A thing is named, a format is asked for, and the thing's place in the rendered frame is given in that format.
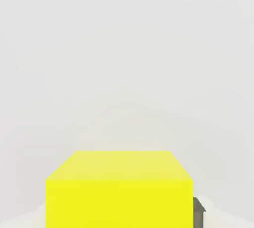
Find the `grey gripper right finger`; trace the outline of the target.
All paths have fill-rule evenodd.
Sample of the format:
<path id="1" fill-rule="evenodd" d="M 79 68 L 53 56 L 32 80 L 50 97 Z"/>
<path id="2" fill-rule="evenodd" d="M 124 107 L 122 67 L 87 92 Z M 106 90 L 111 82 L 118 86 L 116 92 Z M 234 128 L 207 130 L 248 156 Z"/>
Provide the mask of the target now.
<path id="1" fill-rule="evenodd" d="M 254 222 L 223 212 L 200 196 L 193 198 L 193 228 L 254 228 Z"/>

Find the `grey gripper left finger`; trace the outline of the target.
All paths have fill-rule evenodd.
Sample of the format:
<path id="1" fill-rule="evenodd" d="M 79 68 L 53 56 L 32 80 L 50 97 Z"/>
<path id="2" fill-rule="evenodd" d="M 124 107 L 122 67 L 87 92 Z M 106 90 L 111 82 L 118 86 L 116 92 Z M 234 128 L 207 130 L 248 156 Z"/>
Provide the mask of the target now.
<path id="1" fill-rule="evenodd" d="M 0 228 L 45 228 L 45 205 L 11 220 L 0 223 Z"/>

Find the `small yellow cube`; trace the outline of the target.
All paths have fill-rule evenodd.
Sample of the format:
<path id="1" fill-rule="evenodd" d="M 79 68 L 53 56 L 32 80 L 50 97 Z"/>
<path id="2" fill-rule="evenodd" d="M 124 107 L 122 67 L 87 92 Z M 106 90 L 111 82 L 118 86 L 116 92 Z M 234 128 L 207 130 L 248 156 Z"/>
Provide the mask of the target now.
<path id="1" fill-rule="evenodd" d="M 193 228 L 192 179 L 168 151 L 76 151 L 45 180 L 45 228 Z"/>

